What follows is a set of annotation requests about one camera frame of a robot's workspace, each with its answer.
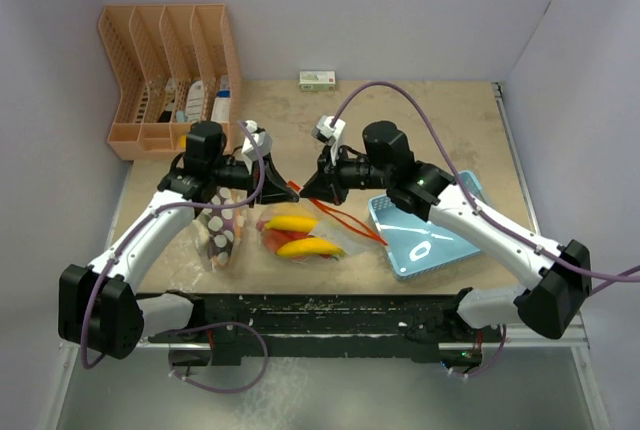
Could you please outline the polka dot zip bag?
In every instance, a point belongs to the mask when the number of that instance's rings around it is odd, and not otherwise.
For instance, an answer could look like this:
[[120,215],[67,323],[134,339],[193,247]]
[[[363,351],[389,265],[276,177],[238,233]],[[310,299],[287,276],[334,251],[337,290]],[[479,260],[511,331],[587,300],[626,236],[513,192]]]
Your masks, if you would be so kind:
[[[227,206],[243,200],[237,190],[220,188],[210,206]],[[205,271],[226,269],[233,261],[243,239],[247,208],[202,209],[191,225],[194,247]]]

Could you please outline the yellow banana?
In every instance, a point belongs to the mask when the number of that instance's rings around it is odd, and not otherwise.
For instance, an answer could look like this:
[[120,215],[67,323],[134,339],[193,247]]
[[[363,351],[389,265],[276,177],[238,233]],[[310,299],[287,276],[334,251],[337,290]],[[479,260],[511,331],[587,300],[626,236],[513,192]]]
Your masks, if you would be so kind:
[[310,233],[319,221],[315,218],[297,215],[276,215],[268,220],[264,229],[282,230],[289,232]]

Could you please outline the red zipper clear bag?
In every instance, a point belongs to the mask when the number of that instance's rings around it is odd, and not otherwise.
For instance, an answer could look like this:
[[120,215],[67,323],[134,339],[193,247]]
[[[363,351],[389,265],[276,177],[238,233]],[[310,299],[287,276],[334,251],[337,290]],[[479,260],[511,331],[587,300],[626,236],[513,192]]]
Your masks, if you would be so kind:
[[[262,244],[261,232],[264,230],[265,223],[276,215],[297,215],[317,219],[319,223],[308,233],[308,237],[323,238],[339,246],[344,251],[344,255],[310,255],[298,258],[282,258],[277,256],[276,253],[270,252]],[[316,199],[304,199],[298,203],[270,205],[266,207],[258,217],[255,228],[264,249],[280,259],[294,262],[306,263],[311,261],[341,260],[376,249],[384,249],[387,245],[377,231],[372,229],[368,224],[347,212]]]

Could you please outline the yellow pepper piece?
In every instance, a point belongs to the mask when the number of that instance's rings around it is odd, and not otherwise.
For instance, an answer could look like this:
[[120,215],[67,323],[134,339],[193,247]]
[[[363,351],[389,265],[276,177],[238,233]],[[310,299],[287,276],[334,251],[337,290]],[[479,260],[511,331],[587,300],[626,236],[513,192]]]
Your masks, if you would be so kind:
[[310,255],[343,256],[344,251],[337,245],[319,237],[308,237],[290,241],[282,245],[276,255],[282,258],[298,258]]

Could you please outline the red chili pepper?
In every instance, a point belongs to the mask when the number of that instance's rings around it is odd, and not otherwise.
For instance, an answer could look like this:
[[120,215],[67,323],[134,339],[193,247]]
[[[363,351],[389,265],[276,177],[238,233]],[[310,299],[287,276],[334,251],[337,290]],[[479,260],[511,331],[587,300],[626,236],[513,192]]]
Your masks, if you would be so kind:
[[283,245],[305,239],[308,237],[307,233],[278,230],[278,229],[264,229],[261,232],[262,244],[266,249],[272,253],[276,253]]

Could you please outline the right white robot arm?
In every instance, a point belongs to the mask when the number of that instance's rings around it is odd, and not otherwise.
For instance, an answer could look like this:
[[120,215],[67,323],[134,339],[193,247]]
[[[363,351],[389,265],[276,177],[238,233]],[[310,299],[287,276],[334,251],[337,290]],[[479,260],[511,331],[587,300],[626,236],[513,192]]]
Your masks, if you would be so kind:
[[444,319],[452,339],[467,341],[481,328],[513,323],[548,339],[563,336],[592,290],[585,245],[561,245],[477,200],[458,176],[415,159],[407,136],[390,121],[366,126],[365,151],[355,156],[342,142],[344,128],[330,116],[314,127],[324,148],[301,197],[340,205],[351,190],[383,189],[399,210],[462,237],[517,278],[513,286],[463,291]]

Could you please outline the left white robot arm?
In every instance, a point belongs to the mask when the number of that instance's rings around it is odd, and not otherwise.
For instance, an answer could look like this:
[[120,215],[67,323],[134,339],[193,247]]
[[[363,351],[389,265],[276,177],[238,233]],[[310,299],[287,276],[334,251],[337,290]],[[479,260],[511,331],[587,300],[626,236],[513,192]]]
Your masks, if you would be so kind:
[[176,291],[137,296],[167,245],[202,210],[297,201],[275,169],[269,133],[253,121],[239,126],[245,140],[235,158],[224,151],[227,138],[220,124],[193,124],[184,151],[134,224],[89,264],[70,265],[61,274],[58,333],[79,344],[84,368],[94,368],[106,356],[123,359],[140,339],[164,332],[184,342],[202,337],[206,319],[195,298]]

